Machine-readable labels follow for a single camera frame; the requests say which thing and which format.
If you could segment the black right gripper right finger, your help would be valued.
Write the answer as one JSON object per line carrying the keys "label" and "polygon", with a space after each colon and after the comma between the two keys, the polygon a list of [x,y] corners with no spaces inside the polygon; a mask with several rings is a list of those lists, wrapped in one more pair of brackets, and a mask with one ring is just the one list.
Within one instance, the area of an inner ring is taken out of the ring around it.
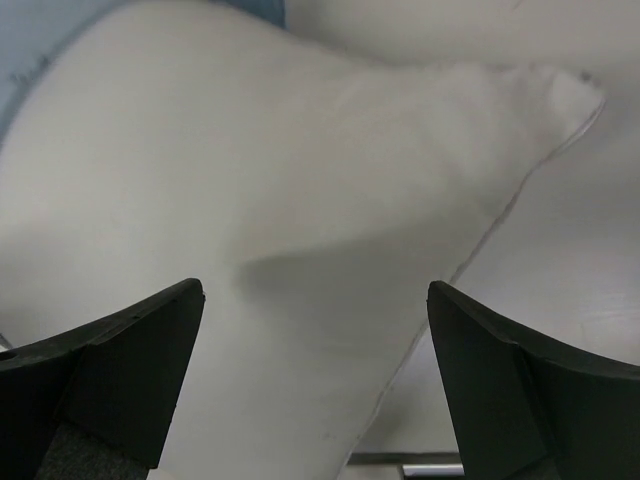
{"label": "black right gripper right finger", "polygon": [[636,479],[639,368],[430,284],[431,337],[468,479]]}

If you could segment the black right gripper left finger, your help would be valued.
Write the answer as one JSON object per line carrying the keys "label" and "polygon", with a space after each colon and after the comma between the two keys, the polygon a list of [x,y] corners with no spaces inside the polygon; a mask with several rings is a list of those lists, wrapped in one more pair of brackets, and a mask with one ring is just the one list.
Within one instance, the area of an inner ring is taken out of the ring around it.
{"label": "black right gripper left finger", "polygon": [[4,479],[145,479],[159,465],[205,305],[190,278],[1,353]]}

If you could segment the white pillow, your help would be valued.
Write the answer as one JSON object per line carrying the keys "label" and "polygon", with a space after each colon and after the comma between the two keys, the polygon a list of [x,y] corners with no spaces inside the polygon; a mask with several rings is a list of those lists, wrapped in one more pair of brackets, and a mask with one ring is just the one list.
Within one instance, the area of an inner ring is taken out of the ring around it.
{"label": "white pillow", "polygon": [[1,147],[1,330],[182,279],[206,305],[163,466],[335,479],[450,281],[604,104],[554,66],[370,63],[203,1],[80,35]]}

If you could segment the light blue pillowcase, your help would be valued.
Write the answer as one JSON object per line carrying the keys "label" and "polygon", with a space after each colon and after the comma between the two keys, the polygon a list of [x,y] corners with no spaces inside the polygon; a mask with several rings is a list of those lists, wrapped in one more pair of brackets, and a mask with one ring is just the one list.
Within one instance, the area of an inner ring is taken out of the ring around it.
{"label": "light blue pillowcase", "polygon": [[203,126],[270,77],[283,1],[5,1],[1,147],[51,153]]}

